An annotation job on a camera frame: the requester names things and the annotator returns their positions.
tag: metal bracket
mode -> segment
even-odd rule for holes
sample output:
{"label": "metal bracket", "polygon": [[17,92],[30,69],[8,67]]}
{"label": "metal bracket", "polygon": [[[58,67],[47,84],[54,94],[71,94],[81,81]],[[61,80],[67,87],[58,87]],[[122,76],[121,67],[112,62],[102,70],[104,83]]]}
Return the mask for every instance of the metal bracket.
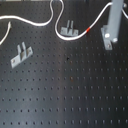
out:
{"label": "metal bracket", "polygon": [[73,29],[73,21],[71,21],[71,27],[70,27],[70,20],[68,20],[67,22],[67,27],[61,27],[61,35],[64,36],[78,36],[79,31],[76,29]]}
{"label": "metal bracket", "polygon": [[106,50],[112,50],[112,43],[117,43],[120,28],[124,0],[112,0],[112,6],[109,13],[108,25],[101,28],[104,46]]}
{"label": "metal bracket", "polygon": [[101,28],[101,33],[102,33],[102,37],[103,37],[103,41],[104,41],[104,46],[106,50],[112,50],[112,44],[111,41],[107,38],[105,38],[105,33],[107,30],[107,25],[104,25],[103,28]]}
{"label": "metal bracket", "polygon": [[13,59],[11,59],[12,68],[15,68],[17,65],[19,65],[24,60],[26,60],[31,55],[33,55],[32,48],[29,47],[28,49],[26,49],[26,46],[25,46],[24,42],[22,43],[22,47],[23,47],[23,52],[21,52],[20,45],[17,46],[18,55],[16,57],[14,57]]}

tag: white wire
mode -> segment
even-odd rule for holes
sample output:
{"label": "white wire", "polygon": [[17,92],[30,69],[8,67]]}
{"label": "white wire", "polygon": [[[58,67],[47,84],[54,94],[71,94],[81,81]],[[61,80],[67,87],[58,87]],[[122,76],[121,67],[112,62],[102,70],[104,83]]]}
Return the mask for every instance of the white wire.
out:
{"label": "white wire", "polygon": [[[3,19],[17,19],[17,20],[20,20],[20,21],[23,21],[25,23],[28,23],[28,24],[31,24],[33,26],[45,26],[47,24],[49,24],[53,18],[53,9],[52,9],[52,2],[53,0],[50,1],[50,9],[51,9],[51,17],[50,19],[45,22],[45,23],[35,23],[35,22],[32,22],[30,20],[27,20],[27,19],[24,19],[24,18],[21,18],[19,16],[15,16],[15,15],[5,15],[5,16],[0,16],[0,20],[3,20]],[[5,41],[5,39],[7,38],[8,34],[9,34],[9,31],[10,31],[10,28],[11,28],[11,23],[9,22],[8,23],[8,29],[7,29],[7,32],[5,34],[5,36],[3,37],[3,39],[0,41],[0,45]]]}
{"label": "white wire", "polygon": [[[76,37],[64,37],[64,36],[62,36],[62,35],[60,35],[59,33],[58,33],[58,31],[57,31],[57,25],[58,25],[58,22],[59,22],[59,20],[60,20],[60,17],[61,17],[61,15],[62,15],[62,13],[63,13],[63,10],[64,10],[64,3],[63,3],[63,0],[60,0],[61,1],[61,3],[62,3],[62,9],[61,9],[61,12],[60,12],[60,15],[58,16],[58,19],[57,19],[57,21],[56,21],[56,24],[55,24],[55,32],[56,32],[56,34],[57,34],[57,36],[59,37],[59,38],[61,38],[62,40],[66,40],[66,41],[71,41],[71,40],[76,40],[76,39],[79,39],[79,38],[81,38],[82,36],[84,36],[88,31],[87,30],[85,30],[82,34],[80,34],[80,35],[78,35],[78,36],[76,36]],[[108,6],[110,6],[110,5],[112,5],[112,2],[109,2],[104,8],[103,8],[103,10],[100,12],[100,14],[98,15],[98,17],[96,18],[96,20],[92,23],[92,25],[89,27],[89,29],[91,29],[96,23],[97,23],[97,21],[100,19],[100,17],[102,16],[102,14],[104,13],[104,11],[107,9],[107,7]]]}
{"label": "white wire", "polygon": [[50,21],[51,21],[52,18],[53,18],[52,2],[53,2],[53,0],[50,1],[51,18],[50,18],[47,22],[45,22],[45,23],[35,23],[35,22],[32,22],[32,21],[30,21],[30,20],[26,20],[26,19],[24,19],[24,18],[21,18],[21,17],[19,17],[19,16],[15,16],[15,15],[0,16],[0,20],[2,20],[2,19],[17,19],[17,20],[23,21],[23,22],[25,22],[25,23],[31,24],[31,25],[33,25],[33,26],[45,26],[45,25],[49,24]]}
{"label": "white wire", "polygon": [[124,14],[124,16],[128,19],[128,15],[126,14],[126,12],[122,9],[122,12]]}
{"label": "white wire", "polygon": [[10,29],[11,29],[11,22],[8,23],[8,29],[7,29],[7,32],[6,32],[5,36],[3,37],[3,39],[0,41],[0,45],[1,45],[1,44],[5,41],[5,39],[7,38]]}
{"label": "white wire", "polygon": [[[19,16],[15,16],[15,15],[0,16],[0,20],[2,20],[2,19],[17,19],[17,20],[23,21],[23,22],[25,22],[25,23],[31,24],[31,25],[33,25],[33,26],[45,26],[45,25],[49,24],[49,23],[51,22],[52,18],[53,18],[52,2],[53,2],[53,0],[50,1],[51,17],[50,17],[50,19],[49,19],[47,22],[45,22],[45,23],[35,23],[35,22],[32,22],[32,21],[30,21],[30,20],[21,18],[21,17],[19,17]],[[60,12],[60,14],[59,14],[59,16],[58,16],[58,19],[57,19],[57,21],[56,21],[56,24],[55,24],[55,32],[56,32],[57,36],[58,36],[59,38],[61,38],[62,40],[66,40],[66,41],[71,41],[71,40],[76,40],[76,39],[81,38],[82,36],[84,36],[84,35],[88,32],[87,29],[86,29],[83,33],[81,33],[80,35],[78,35],[78,36],[76,36],[76,37],[64,37],[64,36],[62,36],[62,35],[60,35],[60,34],[58,33],[58,31],[57,31],[58,22],[59,22],[59,20],[60,20],[60,18],[61,18],[61,16],[62,16],[62,13],[63,13],[63,10],[64,10],[64,3],[63,3],[63,0],[60,0],[60,2],[61,2],[61,4],[62,4],[62,9],[61,9],[61,12]],[[96,20],[90,25],[90,27],[89,27],[88,29],[91,29],[91,28],[97,23],[97,21],[100,19],[100,17],[101,17],[102,14],[104,13],[104,11],[105,11],[110,5],[112,5],[112,2],[109,2],[109,3],[102,9],[102,11],[100,12],[100,14],[99,14],[98,17],[96,18]],[[128,19],[128,15],[125,13],[125,11],[122,10],[122,12],[123,12],[124,16]],[[4,36],[4,38],[0,41],[0,45],[1,45],[1,44],[4,42],[4,40],[6,39],[8,33],[9,33],[9,30],[10,30],[10,27],[9,27],[9,25],[8,25],[8,30],[7,30],[6,35]]]}

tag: metal post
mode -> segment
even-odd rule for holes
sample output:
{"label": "metal post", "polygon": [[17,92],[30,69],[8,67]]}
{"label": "metal post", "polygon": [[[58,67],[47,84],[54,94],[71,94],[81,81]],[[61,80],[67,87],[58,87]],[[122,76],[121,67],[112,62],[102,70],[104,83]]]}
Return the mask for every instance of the metal post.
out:
{"label": "metal post", "polygon": [[111,42],[116,43],[118,41],[123,2],[124,0],[112,0],[108,25],[101,28],[106,50],[112,50]]}

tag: screw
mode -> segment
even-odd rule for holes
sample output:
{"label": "screw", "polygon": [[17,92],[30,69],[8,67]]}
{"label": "screw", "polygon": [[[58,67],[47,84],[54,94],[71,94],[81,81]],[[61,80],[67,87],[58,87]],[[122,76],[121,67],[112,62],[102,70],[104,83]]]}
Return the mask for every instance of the screw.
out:
{"label": "screw", "polygon": [[15,60],[14,59],[12,60],[12,63],[15,63]]}
{"label": "screw", "polygon": [[117,38],[114,38],[114,39],[113,39],[113,43],[116,43],[117,41],[118,41]]}
{"label": "screw", "polygon": [[105,34],[105,38],[109,38],[110,37],[110,34],[109,33],[106,33]]}
{"label": "screw", "polygon": [[111,47],[111,44],[108,44],[108,48],[110,48]]}

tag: black table surface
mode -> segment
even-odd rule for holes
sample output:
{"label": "black table surface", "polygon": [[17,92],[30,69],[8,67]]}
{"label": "black table surface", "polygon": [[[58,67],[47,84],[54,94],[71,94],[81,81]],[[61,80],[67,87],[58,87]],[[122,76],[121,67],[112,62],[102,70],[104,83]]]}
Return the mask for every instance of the black table surface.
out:
{"label": "black table surface", "polygon": [[[58,31],[73,20],[82,33],[107,2],[64,1]],[[0,128],[128,128],[128,20],[122,15],[119,41],[106,51],[101,27],[107,24],[109,9],[75,41],[63,41],[55,33],[59,1],[53,2],[54,17],[47,26],[0,21],[0,39],[8,21],[12,23],[0,46]],[[49,1],[2,2],[0,15],[45,22],[51,12]],[[10,60],[22,42],[34,54],[12,69]]]}

